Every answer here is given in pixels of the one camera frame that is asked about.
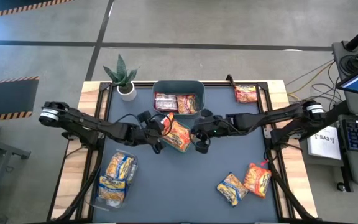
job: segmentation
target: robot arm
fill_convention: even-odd
[[[163,126],[156,120],[150,119],[151,115],[145,111],[136,118],[139,125],[145,123],[143,128],[136,124],[114,122],[110,123],[69,107],[62,102],[46,102],[42,108],[39,121],[45,125],[55,128],[63,128],[65,138],[71,135],[77,136],[82,144],[88,147],[98,145],[99,133],[105,134],[108,138],[127,146],[150,144],[156,154],[163,148],[158,140],[161,137]]]
[[[227,114],[225,118],[214,115],[209,110],[201,112],[203,118],[197,119],[191,129],[200,141],[196,144],[196,150],[207,153],[211,137],[243,136],[253,132],[260,126],[273,124],[292,119],[282,129],[274,129],[270,132],[271,149],[280,142],[287,142],[295,133],[302,133],[306,128],[321,124],[325,113],[321,104],[313,100],[305,100],[285,108],[266,111],[259,114],[238,113]]]

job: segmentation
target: desk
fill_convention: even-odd
[[[239,81],[239,82],[256,82],[256,81]],[[285,90],[284,82],[282,80],[267,80],[270,99],[272,102],[273,109],[282,108],[288,106],[288,98]],[[78,109],[82,112],[85,112],[90,115],[95,115],[96,112],[96,102],[98,100],[99,88],[101,82],[84,82],[83,89],[81,91],[80,102],[78,104]],[[102,104],[100,106],[101,112],[97,115],[102,118],[104,116],[104,108],[106,106],[105,102],[107,101],[107,93],[101,97]],[[267,104],[262,100],[264,110],[267,110]],[[281,122],[277,124],[278,128],[286,125],[287,122]],[[291,140],[290,144],[299,146],[298,141]],[[78,141],[71,141],[67,148],[67,153],[79,148]],[[290,147],[284,149],[283,160],[285,164],[285,170],[287,173],[288,183],[295,194],[297,199],[301,204],[307,209],[307,211],[313,216],[317,217],[316,208],[313,201],[313,196],[311,193],[309,180],[307,177],[305,165],[303,163],[302,154],[297,149],[292,149]],[[69,206],[71,201],[74,199],[75,195],[78,193],[83,174],[85,171],[85,160],[87,157],[87,150],[82,149],[76,154],[72,154],[62,166],[62,173],[58,180],[58,186],[55,192],[55,197],[52,200],[50,216],[49,218],[56,218],[63,213],[63,211]],[[281,190],[278,191],[280,197],[280,203],[283,208],[283,216],[288,217],[287,201]],[[84,205],[81,212],[77,212],[75,217],[86,217],[88,213],[87,204]]]

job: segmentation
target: potted plant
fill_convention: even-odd
[[[118,86],[118,93],[123,100],[131,101],[136,97],[136,89],[132,81],[136,77],[137,69],[133,69],[128,74],[125,62],[120,54],[118,54],[117,72],[114,72],[105,66],[103,66],[103,68],[111,78],[112,82]]]

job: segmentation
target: clear plastic bag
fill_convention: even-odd
[[[118,149],[108,168],[99,171],[94,180],[96,187],[89,188],[86,202],[106,211],[121,208],[127,198],[129,187],[133,183],[137,167],[135,155]]]

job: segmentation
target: snack package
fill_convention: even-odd
[[[244,186],[259,197],[265,198],[271,176],[272,172],[270,170],[251,163],[244,178]]]
[[[248,192],[240,180],[231,172],[216,188],[226,197],[233,207],[235,207]]]
[[[106,204],[120,207],[125,199],[126,182],[123,180],[111,180],[108,177],[99,178],[99,197],[106,200]]]
[[[109,166],[106,169],[106,176],[114,180],[124,180],[132,168],[134,158],[121,152],[112,156]]]
[[[162,138],[171,144],[175,149],[181,152],[186,152],[187,147],[191,143],[190,141],[190,130],[179,124],[178,121],[173,119],[173,113],[170,113],[168,117],[172,121],[172,129],[166,136]],[[161,122],[164,125],[163,134],[167,133],[170,128],[170,122],[168,118],[164,118]]]
[[[178,112],[177,97],[175,95],[155,93],[154,108],[159,111]]]
[[[179,114],[195,114],[196,95],[177,95],[178,112]]]
[[[256,86],[254,85],[235,85],[234,95],[238,103],[253,103],[258,101]]]

